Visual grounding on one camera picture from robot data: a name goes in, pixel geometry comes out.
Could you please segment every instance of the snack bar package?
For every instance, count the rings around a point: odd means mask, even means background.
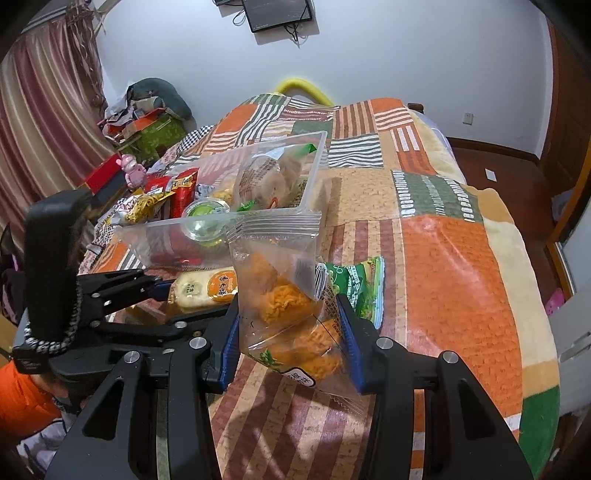
[[[230,304],[237,292],[232,267],[182,273],[170,287],[167,316]]]
[[[147,193],[174,192],[169,218],[180,218],[194,200],[198,168],[189,168],[175,176],[153,177],[146,183]]]
[[[109,222],[111,225],[133,225],[150,220],[173,195],[174,192],[132,195],[113,212]]]
[[[346,294],[355,313],[379,329],[384,316],[384,258],[343,266],[327,262],[326,267],[335,294]]]

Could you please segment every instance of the green snack bag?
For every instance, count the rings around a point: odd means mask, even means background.
[[[355,313],[379,329],[384,316],[384,258],[343,266],[327,262],[326,267],[335,294],[346,294]]]

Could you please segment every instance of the patchwork blanket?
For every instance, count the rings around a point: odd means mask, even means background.
[[[556,350],[521,235],[494,190],[465,185],[434,132],[400,100],[312,105],[259,95],[230,112],[188,157],[326,130],[332,198],[322,256],[385,259],[381,334],[409,350],[456,351],[519,438],[535,473],[558,419]],[[110,244],[95,271],[137,259]],[[424,457],[423,396],[415,395],[413,478]],[[357,478],[371,422],[249,358],[210,407],[227,479]]]

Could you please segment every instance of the wooden floor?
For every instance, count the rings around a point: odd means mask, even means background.
[[[521,158],[465,148],[453,151],[468,185],[479,190],[493,188],[505,202],[521,232],[542,302],[546,303],[559,284],[545,251],[554,222],[550,191],[542,172],[533,162]],[[485,168],[495,172],[497,182],[486,178]]]

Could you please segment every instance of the orange patch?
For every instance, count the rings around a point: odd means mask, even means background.
[[[397,98],[374,98],[369,101],[371,103],[371,108],[374,111],[374,114],[387,112],[388,110],[392,110],[394,108],[399,108],[404,106],[402,101]]]
[[[241,105],[232,110],[225,118],[219,122],[216,128],[217,134],[226,132],[237,132],[239,131],[248,119],[252,117],[252,114],[256,110],[256,105]]]
[[[409,350],[449,349],[504,417],[521,411],[519,339],[484,226],[442,216],[402,219]]]
[[[410,468],[423,468],[425,464],[425,451],[424,450],[413,450],[413,454],[410,457]]]
[[[117,270],[119,263],[127,254],[127,250],[127,245],[123,242],[111,240],[90,273],[113,272]]]

